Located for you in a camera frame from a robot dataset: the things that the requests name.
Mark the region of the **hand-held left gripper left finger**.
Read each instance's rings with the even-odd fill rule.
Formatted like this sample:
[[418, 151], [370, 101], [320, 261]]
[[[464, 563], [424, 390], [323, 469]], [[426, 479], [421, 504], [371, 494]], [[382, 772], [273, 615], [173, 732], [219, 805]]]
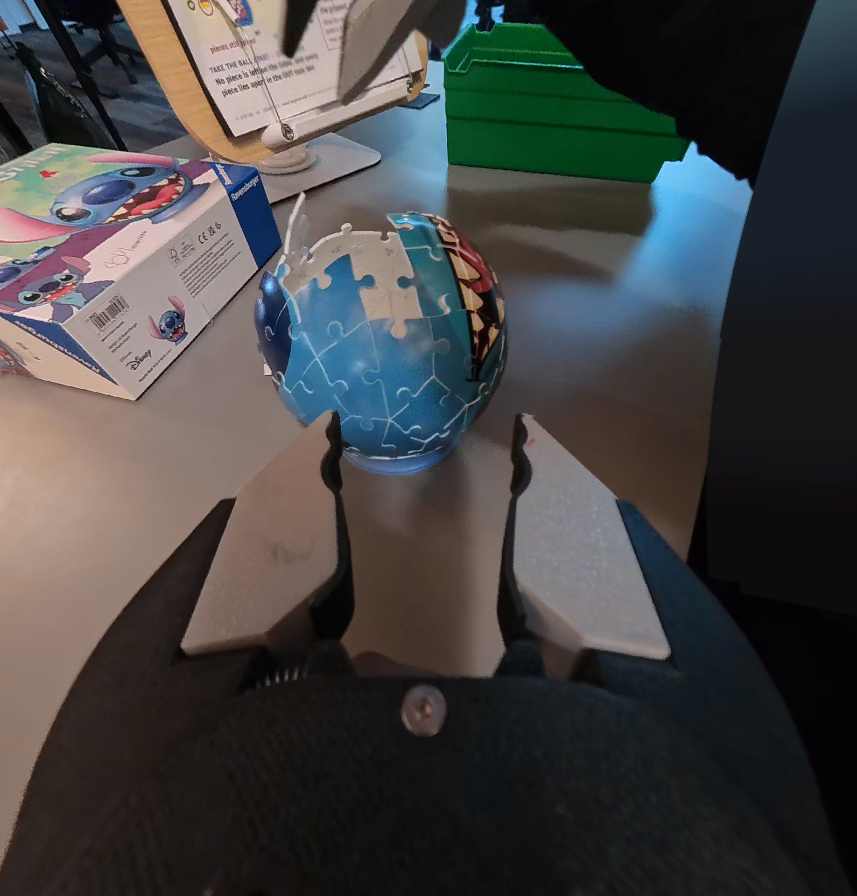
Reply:
[[181, 641], [188, 656], [304, 657], [354, 608], [338, 413], [326, 411], [239, 492]]

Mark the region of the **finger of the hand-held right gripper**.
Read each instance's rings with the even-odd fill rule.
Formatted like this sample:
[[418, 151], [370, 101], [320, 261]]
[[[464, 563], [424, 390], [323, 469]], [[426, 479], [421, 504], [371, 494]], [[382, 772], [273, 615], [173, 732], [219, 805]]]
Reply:
[[293, 58], [300, 41], [309, 26], [318, 1], [283, 1], [281, 15], [281, 51], [288, 58]]
[[344, 25], [337, 98], [352, 101], [367, 88], [437, 1], [354, 1]]

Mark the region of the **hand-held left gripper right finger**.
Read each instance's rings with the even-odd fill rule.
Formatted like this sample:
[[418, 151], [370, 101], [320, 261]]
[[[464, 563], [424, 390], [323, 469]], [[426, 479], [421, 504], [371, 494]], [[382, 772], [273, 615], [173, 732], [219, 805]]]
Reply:
[[515, 418], [499, 578], [506, 645], [549, 676], [593, 653], [665, 661], [670, 647], [615, 494], [531, 414]]

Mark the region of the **blue cartoon puzzle ball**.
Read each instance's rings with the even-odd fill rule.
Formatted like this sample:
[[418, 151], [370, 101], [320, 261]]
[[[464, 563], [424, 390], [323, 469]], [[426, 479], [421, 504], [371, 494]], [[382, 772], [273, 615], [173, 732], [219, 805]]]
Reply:
[[447, 218], [388, 215], [384, 233], [340, 230], [307, 245], [306, 195], [288, 217], [254, 323], [265, 371], [309, 426], [338, 415], [356, 466], [404, 475], [451, 452], [490, 402], [509, 351], [502, 286]]

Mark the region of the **person's right forearm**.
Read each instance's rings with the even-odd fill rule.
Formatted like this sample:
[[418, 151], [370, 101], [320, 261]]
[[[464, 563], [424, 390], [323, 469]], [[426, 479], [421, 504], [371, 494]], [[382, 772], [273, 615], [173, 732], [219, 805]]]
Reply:
[[541, 21], [591, 78], [675, 121], [755, 187], [814, 1], [546, 1]]

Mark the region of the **printed cardboard puzzle box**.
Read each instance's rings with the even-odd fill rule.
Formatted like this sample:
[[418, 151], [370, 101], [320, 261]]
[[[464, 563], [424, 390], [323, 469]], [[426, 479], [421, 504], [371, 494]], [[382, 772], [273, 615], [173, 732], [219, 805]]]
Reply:
[[0, 166], [0, 372], [138, 399], [280, 245], [256, 168], [31, 151]]

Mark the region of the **wooden document stand with sheet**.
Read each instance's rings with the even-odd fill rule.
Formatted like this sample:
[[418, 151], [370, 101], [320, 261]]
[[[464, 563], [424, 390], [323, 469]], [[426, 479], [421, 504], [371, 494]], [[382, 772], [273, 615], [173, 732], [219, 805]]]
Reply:
[[277, 203], [376, 166], [340, 130], [417, 97], [428, 41], [415, 31], [351, 103], [337, 98], [350, 2], [316, 2], [295, 55], [284, 2], [120, 1], [176, 116], [213, 161], [250, 165]]

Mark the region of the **green plastic bin stack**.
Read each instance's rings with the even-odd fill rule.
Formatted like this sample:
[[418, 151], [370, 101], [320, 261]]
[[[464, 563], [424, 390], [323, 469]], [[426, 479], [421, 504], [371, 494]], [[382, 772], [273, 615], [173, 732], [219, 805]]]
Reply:
[[452, 165], [651, 184], [689, 140], [609, 91], [539, 24], [469, 26], [443, 55]]

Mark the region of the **dark bag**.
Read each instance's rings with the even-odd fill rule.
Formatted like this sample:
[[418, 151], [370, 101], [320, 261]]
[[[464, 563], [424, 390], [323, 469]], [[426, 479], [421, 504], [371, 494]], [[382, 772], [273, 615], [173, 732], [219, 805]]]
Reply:
[[92, 116], [74, 93], [46, 70], [32, 49], [15, 44], [23, 68], [31, 106], [49, 143], [117, 151], [119, 145], [98, 118]]

